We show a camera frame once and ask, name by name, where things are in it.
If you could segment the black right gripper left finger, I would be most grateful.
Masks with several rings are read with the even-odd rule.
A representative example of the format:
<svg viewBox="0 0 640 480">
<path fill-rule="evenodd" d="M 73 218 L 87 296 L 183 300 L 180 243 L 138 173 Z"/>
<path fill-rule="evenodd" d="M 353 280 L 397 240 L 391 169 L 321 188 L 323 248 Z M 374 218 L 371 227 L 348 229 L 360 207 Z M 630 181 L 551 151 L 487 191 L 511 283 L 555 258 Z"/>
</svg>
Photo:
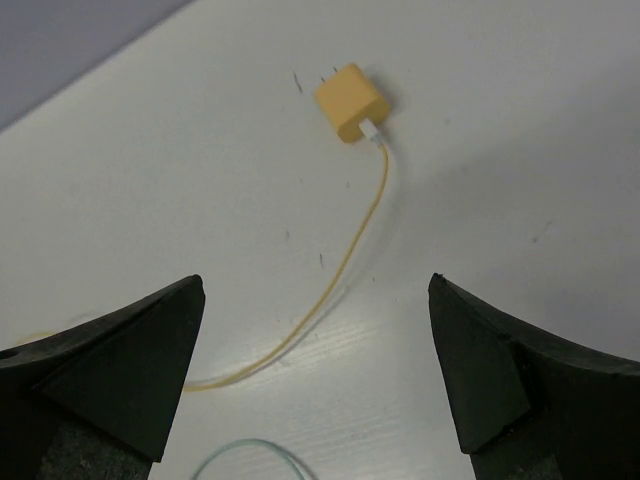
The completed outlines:
<svg viewBox="0 0 640 480">
<path fill-rule="evenodd" d="M 203 281 L 191 275 L 2 350 L 2 478 L 148 478 L 163 457 L 203 313 Z"/>
</svg>

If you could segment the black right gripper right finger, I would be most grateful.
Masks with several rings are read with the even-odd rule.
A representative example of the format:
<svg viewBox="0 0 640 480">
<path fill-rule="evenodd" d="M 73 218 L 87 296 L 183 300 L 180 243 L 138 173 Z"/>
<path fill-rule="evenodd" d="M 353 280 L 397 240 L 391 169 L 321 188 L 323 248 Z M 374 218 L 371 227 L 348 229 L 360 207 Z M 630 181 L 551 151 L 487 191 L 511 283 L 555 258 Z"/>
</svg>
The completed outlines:
<svg viewBox="0 0 640 480">
<path fill-rule="evenodd" d="M 639 364 L 502 312 L 440 274 L 432 335 L 478 479 L 636 479 Z"/>
</svg>

